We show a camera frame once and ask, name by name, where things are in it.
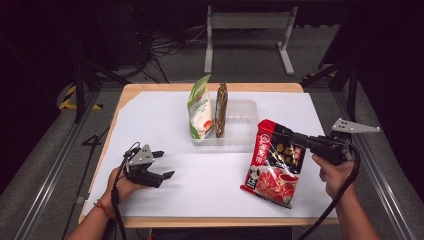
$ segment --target aluminum rail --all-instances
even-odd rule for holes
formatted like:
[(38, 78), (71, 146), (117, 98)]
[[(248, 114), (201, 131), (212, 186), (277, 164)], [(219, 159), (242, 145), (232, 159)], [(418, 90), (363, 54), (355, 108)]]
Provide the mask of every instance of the aluminum rail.
[[(347, 113), (345, 107), (347, 106), (347, 101), (343, 97), (342, 93), (333, 92), (333, 97), (336, 101), (336, 105), (339, 107), (339, 110), (342, 113), (341, 117), (345, 120), (350, 120), (349, 114)], [(393, 194), (392, 188), (384, 177), (382, 171), (378, 168), (371, 150), (365, 141), (365, 138), (362, 134), (352, 134), (352, 140), (356, 143), (357, 148), (362, 154), (363, 165), (365, 166), (368, 175), (374, 184), (383, 207), (386, 209), (387, 215), (392, 222), (393, 228), (395, 229), (398, 238), (405, 240), (417, 239), (414, 232), (406, 222), (399, 203)]]
[[(91, 109), (91, 107), (95, 104), (99, 94), (99, 92), (89, 92), (89, 96), (86, 101), (86, 109)], [(81, 131), (81, 128), (84, 126), (89, 113), (90, 111), (85, 111), (81, 116), (80, 121), (72, 126), (59, 155), (57, 156), (52, 168), (50, 169), (46, 180), (41, 185), (34, 203), (32, 204), (27, 216), (19, 228), (15, 236), (15, 240), (24, 240), (30, 238), (41, 217), (41, 214), (44, 211), (44, 208), (50, 199), (51, 194), (53, 193), (54, 188), (56, 187), (60, 175), (62, 174), (66, 163), (68, 162), (71, 149), (74, 146), (75, 140)]]

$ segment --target red snack bag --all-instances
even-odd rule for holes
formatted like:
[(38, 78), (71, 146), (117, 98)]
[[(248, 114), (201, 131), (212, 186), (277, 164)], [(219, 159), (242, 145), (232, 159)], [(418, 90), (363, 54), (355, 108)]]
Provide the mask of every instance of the red snack bag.
[(294, 144), (293, 131), (271, 120), (258, 124), (252, 162), (242, 189), (291, 208), (305, 148)]

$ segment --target food package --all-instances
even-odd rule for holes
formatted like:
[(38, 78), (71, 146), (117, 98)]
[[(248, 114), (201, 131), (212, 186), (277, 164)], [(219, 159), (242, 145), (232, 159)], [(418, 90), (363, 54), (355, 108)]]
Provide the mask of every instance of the food package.
[(228, 90), (227, 84), (221, 83), (216, 94), (215, 129), (216, 137), (221, 138), (225, 130), (225, 113), (227, 111)]
[(213, 129), (212, 104), (207, 84), (210, 75), (199, 79), (191, 89), (187, 108), (189, 129), (193, 139), (204, 139)]
[(306, 151), (292, 142), (292, 134), (268, 119), (258, 124), (252, 161), (241, 189), (291, 208)]

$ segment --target dark background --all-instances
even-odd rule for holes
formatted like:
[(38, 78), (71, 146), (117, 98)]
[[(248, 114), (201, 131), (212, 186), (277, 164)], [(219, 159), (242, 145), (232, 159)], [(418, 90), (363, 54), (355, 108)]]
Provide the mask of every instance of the dark background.
[[(381, 27), (375, 29), (375, 39), (358, 61), (358, 74), (399, 164), (424, 199), (424, 164), (420, 152), (424, 132), (419, 119), (423, 109), (420, 91), (424, 89), (421, 79), (424, 37), (419, 33), (424, 29), (424, 19), (413, 1), (393, 7), (398, 15), (386, 16)], [(348, 9), (346, 6), (299, 8), (295, 24), (296, 27), (340, 24), (345, 21)], [(108, 70), (140, 66), (149, 56), (138, 47), (138, 42), (148, 44), (153, 31), (160, 29), (183, 41), (186, 29), (204, 25), (206, 21), (206, 7), (141, 10), (143, 14), (137, 19), (141, 25), (137, 29), (127, 6), (57, 7), (48, 1), (11, 0), (1, 3), (0, 97), (4, 110), (0, 131), (0, 191), (60, 114), (57, 97), (73, 81), (79, 56)], [(358, 24), (347, 25), (347, 30), (334, 40), (324, 62), (335, 63), (346, 58), (346, 49), (356, 33), (373, 15), (369, 9), (356, 13)], [(137, 31), (146, 37), (137, 37)]]

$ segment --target wooden table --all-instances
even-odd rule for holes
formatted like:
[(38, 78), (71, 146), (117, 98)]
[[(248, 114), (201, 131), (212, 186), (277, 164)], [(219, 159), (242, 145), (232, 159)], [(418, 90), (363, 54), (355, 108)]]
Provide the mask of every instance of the wooden table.
[[(90, 191), (99, 167), (107, 152), (110, 138), (117, 122), (118, 112), (129, 101), (143, 91), (190, 91), (193, 84), (129, 84), (125, 86), (118, 102), (116, 113), (111, 123), (111, 129), (105, 141), (96, 173), (93, 177)], [(228, 88), (233, 92), (295, 92), (303, 93), (302, 87), (297, 83), (228, 83)], [(216, 91), (219, 83), (209, 83), (210, 91)], [(313, 224), (316, 218), (191, 218), (191, 217), (125, 217), (124, 225), (127, 228), (161, 228), (161, 227), (232, 227), (232, 226), (294, 226)], [(337, 218), (328, 218), (325, 224), (337, 224)]]

